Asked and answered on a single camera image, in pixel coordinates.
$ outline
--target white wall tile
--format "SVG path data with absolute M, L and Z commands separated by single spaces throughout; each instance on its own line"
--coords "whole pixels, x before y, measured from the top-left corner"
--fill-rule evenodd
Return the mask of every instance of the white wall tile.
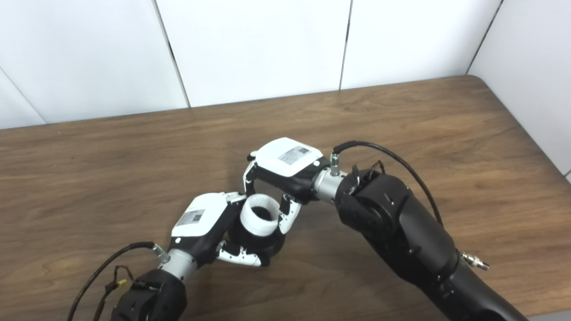
M 186 107 L 150 0 L 2 1 L 0 48 L 49 123 Z
M 337 90 L 350 0 L 159 0 L 192 107 Z
M 500 0 L 354 0 L 341 88 L 464 75 Z
M 469 71 L 562 173 L 571 164 L 570 17 L 567 0 L 504 1 Z
M 45 123 L 0 69 L 0 129 Z

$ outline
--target wall seam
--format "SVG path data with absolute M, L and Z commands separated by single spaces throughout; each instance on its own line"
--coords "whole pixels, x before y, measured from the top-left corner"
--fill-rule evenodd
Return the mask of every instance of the wall seam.
M 480 52 L 480 48 L 482 48 L 482 44 L 486 40 L 486 37 L 488 36 L 488 32 L 490 31 L 490 28 L 492 27 L 492 24 L 496 20 L 496 16 L 498 15 L 498 12 L 500 11 L 502 4 L 504 4 L 504 0 L 500 1 L 500 4 L 498 5 L 498 8 L 496 9 L 494 16 L 492 17 L 492 21 L 490 21 L 490 24 L 488 25 L 488 28 L 486 29 L 486 32 L 484 33 L 484 36 L 482 37 L 482 41 L 478 45 L 478 49 L 476 49 L 476 53 L 474 53 L 474 57 L 472 57 L 472 61 L 470 61 L 470 65 L 468 65 L 468 68 L 466 69 L 466 73 L 465 73 L 466 75 L 468 75 L 468 72 L 470 72 L 470 68 L 472 68 L 472 64 L 474 63 L 474 60 L 476 60 L 476 56 L 478 56 L 478 53 Z
M 178 67 L 178 63 L 176 62 L 176 58 L 175 58 L 175 54 L 172 52 L 172 46 L 171 46 L 171 42 L 168 39 L 168 34 L 167 34 L 167 29 L 164 27 L 164 22 L 163 22 L 163 17 L 160 14 L 160 9 L 159 9 L 159 5 L 156 2 L 156 0 L 151 0 L 152 5 L 155 7 L 155 12 L 156 12 L 156 17 L 159 20 L 159 25 L 160 25 L 160 29 L 163 32 L 163 37 L 164 37 L 164 41 L 167 44 L 168 47 L 168 52 L 171 55 L 171 60 L 172 60 L 172 65 L 175 68 L 175 73 L 176 73 L 176 77 L 178 78 L 179 84 L 180 84 L 180 89 L 182 90 L 182 94 L 184 96 L 184 101 L 186 102 L 186 106 L 188 108 L 191 108 L 192 106 L 190 106 L 190 100 L 188 98 L 188 94 L 186 92 L 186 87 L 184 86 L 184 82 L 182 80 L 182 76 L 180 75 L 180 70 Z
M 20 95 L 26 100 L 26 102 L 28 103 L 28 105 L 30 105 L 30 107 L 32 107 L 32 109 L 36 112 L 36 114 L 38 114 L 38 116 L 42 119 L 42 121 L 44 122 L 44 124 L 48 124 L 48 122 L 46 122 L 46 119 L 42 116 L 42 114 L 39 113 L 39 111 L 36 109 L 36 107 L 34 107 L 34 105 L 32 105 L 32 102 L 30 102 L 30 100 L 28 99 L 28 97 L 26 97 L 26 95 L 24 95 L 24 93 L 22 92 L 22 90 L 20 90 L 20 88 L 18 86 L 16 86 L 16 84 L 14 83 L 14 81 L 12 80 L 12 78 L 10 78 L 8 76 L 8 74 L 4 71 L 4 69 L 2 69 L 2 67 L 0 67 L 0 71 L 6 76 L 6 78 L 10 81 L 10 83 L 12 84 L 12 86 L 14 86 L 14 88 L 16 88 L 16 90 L 18 90 L 18 92 L 20 93 Z
M 345 69 L 345 55 L 347 54 L 347 42 L 349 41 L 349 28 L 351 27 L 351 12 L 353 12 L 353 0 L 349 5 L 349 18 L 347 20 L 347 33 L 345 33 L 345 47 L 343 48 L 343 61 L 341 62 L 341 77 L 339 77 L 339 90 L 343 84 L 343 70 Z

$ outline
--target wooden table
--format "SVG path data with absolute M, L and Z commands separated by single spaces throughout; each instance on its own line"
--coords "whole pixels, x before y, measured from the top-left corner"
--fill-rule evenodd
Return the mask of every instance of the wooden table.
M 458 248 L 491 263 L 477 273 L 492 288 L 526 315 L 571 308 L 571 186 L 479 79 L 457 77 L 0 131 L 0 319 L 64 320 L 110 254 L 166 245 L 195 196 L 240 190 L 246 155 L 283 136 L 324 154 L 351 139 L 389 147 L 424 178 Z M 379 157 L 422 195 L 373 151 L 342 162 Z M 157 265 L 145 250 L 119 262 Z M 76 320 L 91 320 L 110 280 Z M 188 296 L 183 320 L 444 319 L 324 203 L 302 209 L 268 268 L 215 262 Z

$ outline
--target metal connector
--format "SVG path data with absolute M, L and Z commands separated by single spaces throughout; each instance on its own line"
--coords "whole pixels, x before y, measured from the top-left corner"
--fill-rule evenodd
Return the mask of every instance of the metal connector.
M 486 262 L 480 260 L 479 257 L 468 254 L 466 252 L 460 252 L 460 256 L 464 259 L 464 261 L 471 267 L 478 267 L 484 271 L 488 271 L 490 269 L 490 265 Z
M 155 246 L 152 247 L 152 251 L 159 258 L 162 264 L 167 263 L 171 259 L 168 253 L 166 253 L 158 244 L 155 244 Z
M 331 153 L 331 176 L 339 176 L 339 154 Z

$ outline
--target qr code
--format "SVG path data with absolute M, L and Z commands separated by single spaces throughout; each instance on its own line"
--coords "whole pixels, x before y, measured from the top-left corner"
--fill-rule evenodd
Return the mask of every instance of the qr code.
M 191 210 L 185 212 L 182 215 L 182 217 L 179 219 L 176 226 L 187 225 L 187 224 L 198 224 L 198 222 L 200 222 L 200 219 L 202 218 L 202 215 L 204 214 L 204 211 L 205 211 L 204 209 L 200 209 L 200 210 Z
M 278 157 L 278 159 L 280 161 L 286 163 L 287 165 L 292 165 L 295 162 L 297 162 L 298 160 L 300 160 L 303 156 L 305 156 L 309 152 L 310 152 L 310 150 L 303 147 L 303 146 L 296 146 L 296 147 L 286 151 L 284 154 L 282 154 L 280 157 Z

